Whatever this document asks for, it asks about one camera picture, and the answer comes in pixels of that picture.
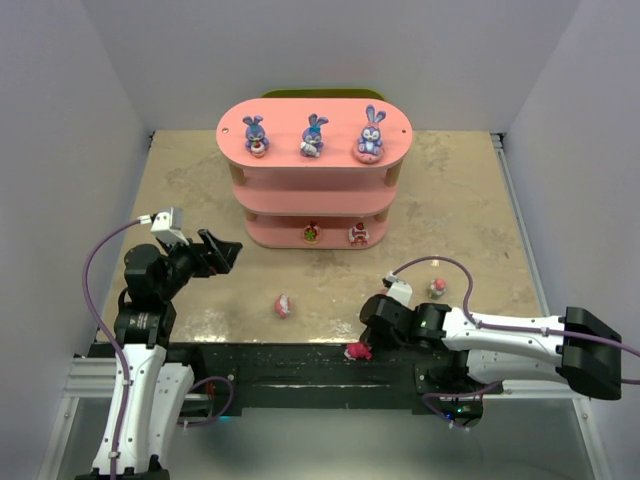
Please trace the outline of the red pink cake toy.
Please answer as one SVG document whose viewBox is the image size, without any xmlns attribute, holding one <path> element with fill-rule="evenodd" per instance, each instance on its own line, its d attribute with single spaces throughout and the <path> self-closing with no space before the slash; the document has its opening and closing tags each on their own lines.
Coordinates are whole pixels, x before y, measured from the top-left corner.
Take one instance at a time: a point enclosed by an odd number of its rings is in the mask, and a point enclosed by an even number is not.
<svg viewBox="0 0 640 480">
<path fill-rule="evenodd" d="M 371 347 L 363 342 L 348 343 L 344 350 L 344 356 L 351 361 L 359 359 L 371 360 L 373 358 Z"/>
</svg>

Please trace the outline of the round pink flower toy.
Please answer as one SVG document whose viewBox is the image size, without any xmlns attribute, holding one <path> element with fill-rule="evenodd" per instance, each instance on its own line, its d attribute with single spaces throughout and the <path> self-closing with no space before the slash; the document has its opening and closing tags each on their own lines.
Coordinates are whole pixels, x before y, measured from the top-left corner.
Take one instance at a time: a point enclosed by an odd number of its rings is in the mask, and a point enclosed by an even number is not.
<svg viewBox="0 0 640 480">
<path fill-rule="evenodd" d="M 316 245 L 320 242 L 322 230 L 315 221 L 310 221 L 303 229 L 302 240 L 308 245 Z"/>
</svg>

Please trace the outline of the red white strawberry toy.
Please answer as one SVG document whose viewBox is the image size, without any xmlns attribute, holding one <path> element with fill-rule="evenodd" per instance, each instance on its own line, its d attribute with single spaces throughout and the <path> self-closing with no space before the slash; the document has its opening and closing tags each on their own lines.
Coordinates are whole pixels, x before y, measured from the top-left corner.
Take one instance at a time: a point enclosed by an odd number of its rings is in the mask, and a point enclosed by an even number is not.
<svg viewBox="0 0 640 480">
<path fill-rule="evenodd" d="M 366 247 L 369 238 L 369 230 L 364 222 L 358 222 L 348 230 L 348 240 L 351 247 Z"/>
</svg>

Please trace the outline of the purple bunny with cupcake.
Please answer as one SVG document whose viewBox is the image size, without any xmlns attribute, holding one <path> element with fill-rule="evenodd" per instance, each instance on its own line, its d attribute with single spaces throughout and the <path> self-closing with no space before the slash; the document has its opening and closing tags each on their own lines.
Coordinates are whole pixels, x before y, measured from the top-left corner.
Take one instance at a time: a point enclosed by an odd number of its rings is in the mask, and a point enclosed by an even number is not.
<svg viewBox="0 0 640 480">
<path fill-rule="evenodd" d="M 245 148 L 256 158 L 264 157 L 270 146 L 262 121 L 263 117 L 259 115 L 242 118 L 242 122 L 246 125 Z"/>
</svg>

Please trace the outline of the purple bunny with bottle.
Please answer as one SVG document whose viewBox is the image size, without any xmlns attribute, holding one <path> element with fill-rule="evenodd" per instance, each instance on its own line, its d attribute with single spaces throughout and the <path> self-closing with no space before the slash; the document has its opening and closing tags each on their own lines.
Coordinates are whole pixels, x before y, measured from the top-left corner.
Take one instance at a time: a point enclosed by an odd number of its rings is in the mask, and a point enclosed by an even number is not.
<svg viewBox="0 0 640 480">
<path fill-rule="evenodd" d="M 299 152 L 304 157 L 318 158 L 324 147 L 322 127 L 329 123 L 329 119 L 312 113 L 308 117 L 309 126 L 302 133 Z"/>
</svg>

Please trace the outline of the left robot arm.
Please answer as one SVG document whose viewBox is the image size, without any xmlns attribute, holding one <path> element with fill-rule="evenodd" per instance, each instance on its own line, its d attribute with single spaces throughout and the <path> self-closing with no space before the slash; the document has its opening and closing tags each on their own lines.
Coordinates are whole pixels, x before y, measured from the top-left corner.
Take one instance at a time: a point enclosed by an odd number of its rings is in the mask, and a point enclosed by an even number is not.
<svg viewBox="0 0 640 480">
<path fill-rule="evenodd" d="M 155 244 L 124 257 L 125 289 L 114 328 L 105 334 L 116 360 L 109 416 L 89 479 L 166 479 L 167 456 L 184 400 L 200 387 L 189 361 L 168 361 L 176 318 L 172 304 L 193 278 L 229 273 L 243 246 L 209 230 L 199 240 L 178 230 L 155 232 Z"/>
</svg>

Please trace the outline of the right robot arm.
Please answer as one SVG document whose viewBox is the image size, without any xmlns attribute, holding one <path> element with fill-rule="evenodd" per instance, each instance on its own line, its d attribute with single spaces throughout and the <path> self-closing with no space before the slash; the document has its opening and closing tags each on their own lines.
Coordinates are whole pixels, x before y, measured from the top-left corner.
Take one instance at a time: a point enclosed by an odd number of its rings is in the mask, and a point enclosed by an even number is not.
<svg viewBox="0 0 640 480">
<path fill-rule="evenodd" d="M 377 294 L 365 302 L 359 319 L 373 348 L 457 352 L 466 377 L 481 385 L 540 380 L 598 400 L 622 396 L 621 337 L 584 308 L 520 318 L 435 303 L 409 308 Z"/>
</svg>

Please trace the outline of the pink three-tier shelf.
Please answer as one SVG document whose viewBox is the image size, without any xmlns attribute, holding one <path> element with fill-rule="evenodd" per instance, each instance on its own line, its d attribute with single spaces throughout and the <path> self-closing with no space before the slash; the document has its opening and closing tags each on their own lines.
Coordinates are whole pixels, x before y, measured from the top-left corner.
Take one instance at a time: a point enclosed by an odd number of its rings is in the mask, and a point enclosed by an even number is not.
<svg viewBox="0 0 640 480">
<path fill-rule="evenodd" d="M 384 156 L 363 164 L 352 153 L 367 123 L 365 109 L 386 112 L 380 123 Z M 308 117 L 329 119 L 322 127 L 318 158 L 299 152 Z M 245 148 L 245 116 L 262 116 L 270 142 L 264 157 Z M 378 244 L 388 229 L 402 161 L 412 143 L 412 126 L 397 107 L 380 100 L 349 98 L 257 98 L 231 107 L 219 120 L 216 139 L 229 162 L 233 194 L 245 213 L 249 237 L 268 248 L 362 250 Z M 304 227 L 315 221 L 321 240 L 308 245 Z M 366 247 L 351 247 L 348 230 L 364 222 Z"/>
</svg>

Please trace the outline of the green board behind shelf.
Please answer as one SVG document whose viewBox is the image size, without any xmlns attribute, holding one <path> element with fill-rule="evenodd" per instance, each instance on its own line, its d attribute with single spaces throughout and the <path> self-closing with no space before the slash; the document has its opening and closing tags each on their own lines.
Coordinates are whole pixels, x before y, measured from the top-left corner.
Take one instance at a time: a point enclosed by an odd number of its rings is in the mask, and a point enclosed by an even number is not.
<svg viewBox="0 0 640 480">
<path fill-rule="evenodd" d="M 349 98 L 385 101 L 385 97 L 368 88 L 297 88 L 275 89 L 265 92 L 262 98 Z"/>
</svg>

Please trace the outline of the pink green standing toy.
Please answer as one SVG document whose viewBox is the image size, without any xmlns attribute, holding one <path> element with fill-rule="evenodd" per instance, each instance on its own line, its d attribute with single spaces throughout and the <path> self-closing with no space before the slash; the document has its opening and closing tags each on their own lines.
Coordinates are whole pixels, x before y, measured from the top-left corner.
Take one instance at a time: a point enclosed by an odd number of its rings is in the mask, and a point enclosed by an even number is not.
<svg viewBox="0 0 640 480">
<path fill-rule="evenodd" d="M 442 278 L 433 279 L 428 287 L 428 296 L 431 299 L 441 298 L 447 291 L 446 281 Z"/>
</svg>

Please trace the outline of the pink white lying toy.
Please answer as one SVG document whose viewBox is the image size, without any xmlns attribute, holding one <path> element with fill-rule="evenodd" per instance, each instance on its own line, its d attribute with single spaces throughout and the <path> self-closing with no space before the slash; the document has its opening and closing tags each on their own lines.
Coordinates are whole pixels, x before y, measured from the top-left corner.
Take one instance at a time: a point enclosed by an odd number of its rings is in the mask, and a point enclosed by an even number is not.
<svg viewBox="0 0 640 480">
<path fill-rule="evenodd" d="M 288 295 L 279 295 L 274 302 L 274 310 L 280 318 L 287 318 L 291 314 L 291 301 Z"/>
</svg>

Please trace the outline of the black base frame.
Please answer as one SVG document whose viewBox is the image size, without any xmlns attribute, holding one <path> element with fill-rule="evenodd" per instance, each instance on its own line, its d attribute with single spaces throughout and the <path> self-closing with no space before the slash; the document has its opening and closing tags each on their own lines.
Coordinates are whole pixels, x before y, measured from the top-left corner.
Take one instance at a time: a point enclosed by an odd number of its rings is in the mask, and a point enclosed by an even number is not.
<svg viewBox="0 0 640 480">
<path fill-rule="evenodd" d="M 239 416 L 246 409 L 407 410 L 424 415 L 453 399 L 448 418 L 481 418 L 482 395 L 503 388 L 466 377 L 457 352 L 396 349 L 347 360 L 343 344 L 174 343 L 168 360 L 189 361 L 197 380 L 214 379 L 187 400 L 183 414 Z"/>
</svg>

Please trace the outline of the aluminium rail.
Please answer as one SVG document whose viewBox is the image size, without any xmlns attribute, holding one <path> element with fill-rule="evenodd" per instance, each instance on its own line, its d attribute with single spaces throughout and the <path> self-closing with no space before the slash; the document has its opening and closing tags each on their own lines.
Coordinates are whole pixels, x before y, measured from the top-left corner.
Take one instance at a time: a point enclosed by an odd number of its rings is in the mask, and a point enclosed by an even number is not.
<svg viewBox="0 0 640 480">
<path fill-rule="evenodd" d="M 116 360 L 113 358 L 75 358 L 64 386 L 64 396 L 110 398 L 114 388 Z M 539 380 L 507 380 L 500 399 L 584 399 L 567 385 Z"/>
</svg>

